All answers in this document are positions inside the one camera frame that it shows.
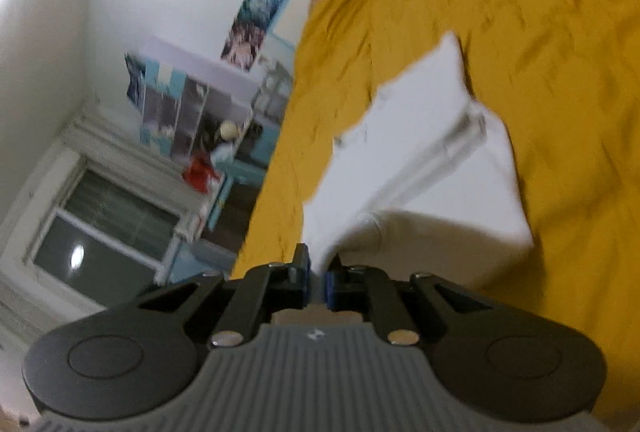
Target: yellow bedsheet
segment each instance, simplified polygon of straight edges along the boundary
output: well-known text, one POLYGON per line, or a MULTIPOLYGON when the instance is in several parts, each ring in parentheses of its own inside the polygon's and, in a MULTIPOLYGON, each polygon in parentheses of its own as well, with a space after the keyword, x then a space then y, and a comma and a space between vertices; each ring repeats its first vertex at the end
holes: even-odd
POLYGON ((290 258, 332 136, 449 29, 510 131, 536 237, 487 294, 598 343, 599 416, 640 404, 640 0, 320 0, 236 276, 290 258))

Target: window frame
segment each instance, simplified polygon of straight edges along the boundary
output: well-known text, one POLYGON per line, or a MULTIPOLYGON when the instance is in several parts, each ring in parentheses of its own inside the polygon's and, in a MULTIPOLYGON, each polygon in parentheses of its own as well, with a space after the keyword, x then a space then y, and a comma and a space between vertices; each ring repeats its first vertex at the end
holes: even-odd
POLYGON ((138 262, 139 264, 143 264, 144 266, 155 270, 156 273, 154 275, 154 282, 156 282, 157 284, 165 284, 167 279, 169 278, 171 267, 173 265, 175 255, 178 251, 178 248, 180 247, 181 242, 180 237, 176 234, 176 228, 184 225, 184 221, 188 219, 189 214, 185 213, 183 210, 180 210, 176 206, 170 206, 167 203, 162 202, 150 192, 139 188, 132 182, 127 181, 124 177, 119 176, 117 173, 114 173, 107 167, 87 160, 84 156, 82 157, 80 163, 74 168, 72 173, 69 174, 65 185, 62 187, 62 189, 54 199, 47 217, 40 225, 40 228, 38 229, 35 238, 33 239, 31 246, 26 253, 23 264, 34 273, 37 281, 43 287, 51 290, 53 293, 62 295, 68 300, 71 299, 74 304, 80 306, 85 311, 95 313, 105 309, 105 307, 97 303, 92 298, 80 293, 79 291, 76 291, 71 286, 62 282, 60 279, 57 279, 44 269, 40 268, 34 262, 38 251, 40 250, 40 247, 44 241, 44 238, 47 236, 47 233, 49 232, 49 229, 51 228, 51 225, 53 224, 53 221, 56 219, 56 217, 62 218, 64 221, 73 225, 78 230, 81 230, 83 233, 89 235, 91 238, 94 238, 104 245, 109 246, 112 250, 125 255, 126 257, 135 262, 138 262), (81 219, 70 213, 68 210, 65 210, 64 205, 66 201, 69 199, 69 197, 71 197, 72 193, 78 186, 78 183, 81 181, 82 177, 87 171, 98 174, 99 176, 114 183, 116 186, 125 189, 126 191, 142 199, 143 201, 157 206, 158 208, 178 217, 178 222, 174 226, 173 237, 171 238, 161 260, 151 258, 148 255, 139 252, 131 246, 120 242, 114 237, 111 237, 105 232, 94 228, 87 222, 82 221, 81 219))

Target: window pane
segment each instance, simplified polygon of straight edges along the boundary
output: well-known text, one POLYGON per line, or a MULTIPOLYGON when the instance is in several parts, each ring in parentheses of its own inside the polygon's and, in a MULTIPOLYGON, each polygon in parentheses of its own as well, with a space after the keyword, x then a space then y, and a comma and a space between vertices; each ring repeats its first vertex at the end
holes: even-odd
POLYGON ((120 242, 161 260, 178 217, 88 170, 65 209, 120 242))
POLYGON ((47 232, 34 264, 107 307, 133 300, 155 275, 153 269, 112 250, 59 217, 47 232))

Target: white garment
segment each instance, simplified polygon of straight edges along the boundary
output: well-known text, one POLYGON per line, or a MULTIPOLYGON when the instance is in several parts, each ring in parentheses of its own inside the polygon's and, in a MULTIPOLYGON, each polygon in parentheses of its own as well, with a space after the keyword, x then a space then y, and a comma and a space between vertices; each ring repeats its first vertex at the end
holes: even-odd
POLYGON ((316 274, 339 252, 399 280, 427 271, 468 286, 530 249, 509 137, 466 91, 453 33, 335 139, 302 241, 316 274))

